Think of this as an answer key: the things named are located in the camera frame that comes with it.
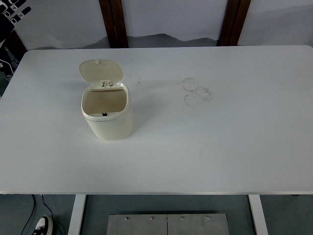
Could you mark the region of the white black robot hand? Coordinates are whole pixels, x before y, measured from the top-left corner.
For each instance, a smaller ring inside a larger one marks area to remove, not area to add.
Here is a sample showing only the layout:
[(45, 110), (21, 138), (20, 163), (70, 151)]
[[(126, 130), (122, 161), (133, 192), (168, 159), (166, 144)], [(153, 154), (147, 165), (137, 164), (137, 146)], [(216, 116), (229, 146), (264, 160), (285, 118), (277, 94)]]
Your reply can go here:
[(19, 12), (25, 3), (25, 0), (0, 1), (0, 25), (5, 33), (12, 32), (15, 25), (31, 11), (31, 7), (27, 6)]

